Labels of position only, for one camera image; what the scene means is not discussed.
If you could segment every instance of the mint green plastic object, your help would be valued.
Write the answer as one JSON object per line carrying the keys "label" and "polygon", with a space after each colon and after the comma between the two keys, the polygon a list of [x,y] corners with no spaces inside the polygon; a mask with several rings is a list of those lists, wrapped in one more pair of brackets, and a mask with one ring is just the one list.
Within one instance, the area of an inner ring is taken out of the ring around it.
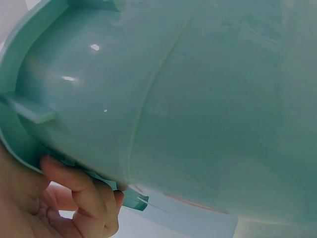
{"label": "mint green plastic object", "polygon": [[244,238],[316,237],[316,29],[314,0],[43,0],[0,54],[1,139]]}

